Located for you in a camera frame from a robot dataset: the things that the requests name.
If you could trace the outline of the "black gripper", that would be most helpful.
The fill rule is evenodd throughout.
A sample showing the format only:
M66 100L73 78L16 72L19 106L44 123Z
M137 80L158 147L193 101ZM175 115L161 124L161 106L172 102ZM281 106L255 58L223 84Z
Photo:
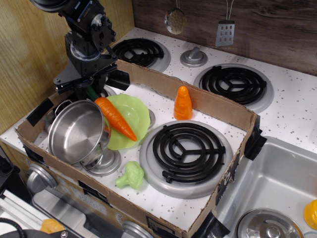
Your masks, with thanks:
M68 32L64 39L68 63L53 80L56 92L72 90L78 100L87 100L87 89L91 86L98 96L107 97L104 86L107 75L117 69L117 55L109 46L107 54L102 54L74 32Z

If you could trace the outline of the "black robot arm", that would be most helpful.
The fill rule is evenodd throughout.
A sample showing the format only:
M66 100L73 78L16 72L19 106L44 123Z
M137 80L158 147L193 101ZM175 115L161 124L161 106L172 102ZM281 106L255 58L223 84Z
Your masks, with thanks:
M61 94L72 91L79 100L87 88L102 92L107 75L117 69L117 56L110 45L116 33L98 0L33 0L38 9L64 17L70 31L65 34L67 66L53 80Z

